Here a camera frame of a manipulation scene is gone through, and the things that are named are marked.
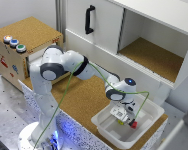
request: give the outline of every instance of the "door handle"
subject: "door handle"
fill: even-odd
[[[86,10],[86,24],[85,24],[85,31],[86,31],[86,34],[90,34],[92,33],[94,30],[92,28],[90,28],[90,12],[95,10],[95,7],[90,5],[90,8],[88,8]]]

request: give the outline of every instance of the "open shelf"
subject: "open shelf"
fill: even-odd
[[[184,60],[143,38],[138,38],[119,53],[172,82],[175,82]]]

